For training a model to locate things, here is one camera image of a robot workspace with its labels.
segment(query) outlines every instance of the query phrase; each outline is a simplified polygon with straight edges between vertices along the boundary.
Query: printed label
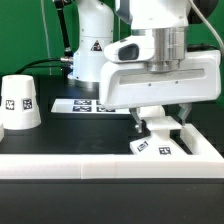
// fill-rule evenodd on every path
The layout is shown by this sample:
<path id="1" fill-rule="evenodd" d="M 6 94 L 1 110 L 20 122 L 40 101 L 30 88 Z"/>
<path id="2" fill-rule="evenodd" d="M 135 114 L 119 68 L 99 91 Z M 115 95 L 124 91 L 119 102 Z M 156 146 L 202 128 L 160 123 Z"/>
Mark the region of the printed label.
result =
<path id="1" fill-rule="evenodd" d="M 5 109 L 6 110 L 15 110 L 15 101 L 14 100 L 6 100 Z"/>
<path id="2" fill-rule="evenodd" d="M 171 155 L 170 147 L 160 147 L 159 152 L 160 152 L 160 155 Z"/>
<path id="3" fill-rule="evenodd" d="M 144 141 L 137 149 L 139 152 L 142 152 L 144 149 L 146 149 L 149 146 L 147 141 Z"/>
<path id="4" fill-rule="evenodd" d="M 25 99 L 23 100 L 23 110 L 31 110 L 33 108 L 32 100 Z"/>
<path id="5" fill-rule="evenodd" d="M 95 44 L 91 48 L 91 51 L 103 51 L 98 40 L 95 42 Z"/>

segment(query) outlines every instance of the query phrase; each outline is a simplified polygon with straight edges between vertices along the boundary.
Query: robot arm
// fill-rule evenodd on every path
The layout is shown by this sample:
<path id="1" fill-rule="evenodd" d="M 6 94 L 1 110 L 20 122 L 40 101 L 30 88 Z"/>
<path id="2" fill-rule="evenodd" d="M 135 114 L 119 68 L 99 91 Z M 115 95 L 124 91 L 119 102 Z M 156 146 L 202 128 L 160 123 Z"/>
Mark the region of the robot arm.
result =
<path id="1" fill-rule="evenodd" d="M 216 99 L 219 51 L 186 53 L 189 0 L 130 0 L 129 7 L 132 36 L 105 49 L 110 62 L 101 73 L 101 103 L 138 108 Z M 125 60 L 130 44 L 139 55 Z"/>

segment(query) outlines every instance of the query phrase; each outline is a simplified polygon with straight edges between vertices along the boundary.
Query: qr-like marker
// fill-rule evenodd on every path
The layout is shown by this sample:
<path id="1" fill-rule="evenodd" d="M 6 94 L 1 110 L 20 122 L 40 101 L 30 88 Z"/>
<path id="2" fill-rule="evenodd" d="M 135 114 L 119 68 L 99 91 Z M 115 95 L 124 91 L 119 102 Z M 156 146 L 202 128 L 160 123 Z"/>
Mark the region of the qr-like marker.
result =
<path id="1" fill-rule="evenodd" d="M 32 108 L 33 108 L 33 106 L 32 106 L 32 100 L 31 99 L 23 100 L 23 109 L 24 110 L 30 110 Z"/>
<path id="2" fill-rule="evenodd" d="M 159 152 L 160 152 L 160 155 L 171 155 L 170 147 L 160 147 Z"/>
<path id="3" fill-rule="evenodd" d="M 138 146 L 138 151 L 141 152 L 149 146 L 147 141 L 144 141 L 141 145 Z"/>
<path id="4" fill-rule="evenodd" d="M 14 100 L 6 100 L 5 109 L 6 110 L 15 110 L 15 101 Z"/>

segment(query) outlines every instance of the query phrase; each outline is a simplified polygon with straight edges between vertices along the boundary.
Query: logo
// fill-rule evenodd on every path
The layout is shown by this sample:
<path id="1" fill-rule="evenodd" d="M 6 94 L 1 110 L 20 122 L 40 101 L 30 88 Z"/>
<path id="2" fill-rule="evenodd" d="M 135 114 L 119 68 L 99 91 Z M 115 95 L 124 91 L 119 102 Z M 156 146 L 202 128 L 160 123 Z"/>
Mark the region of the logo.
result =
<path id="1" fill-rule="evenodd" d="M 15 110 L 15 101 L 14 100 L 6 100 L 5 109 L 6 110 Z"/>
<path id="2" fill-rule="evenodd" d="M 95 42 L 95 44 L 91 48 L 91 51 L 103 51 L 98 40 Z"/>
<path id="3" fill-rule="evenodd" d="M 160 147 L 159 152 L 160 152 L 160 155 L 171 155 L 170 147 Z"/>
<path id="4" fill-rule="evenodd" d="M 147 141 L 144 141 L 137 149 L 139 152 L 143 151 L 144 149 L 146 149 L 149 146 Z"/>

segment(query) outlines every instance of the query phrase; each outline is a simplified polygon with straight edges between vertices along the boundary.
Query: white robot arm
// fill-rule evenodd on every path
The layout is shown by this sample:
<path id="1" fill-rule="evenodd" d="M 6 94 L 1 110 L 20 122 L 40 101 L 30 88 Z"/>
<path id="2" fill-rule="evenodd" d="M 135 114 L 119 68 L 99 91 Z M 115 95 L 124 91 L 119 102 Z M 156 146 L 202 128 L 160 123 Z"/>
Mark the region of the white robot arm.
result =
<path id="1" fill-rule="evenodd" d="M 71 84 L 93 88 L 100 81 L 100 70 L 107 61 L 104 48 L 113 41 L 114 15 L 110 7 L 99 0 L 76 0 L 80 40 L 73 57 Z"/>
<path id="2" fill-rule="evenodd" d="M 219 51 L 186 53 L 189 0 L 126 2 L 132 35 L 105 48 L 101 103 L 116 109 L 216 99 Z M 124 3 L 116 3 L 121 13 Z"/>

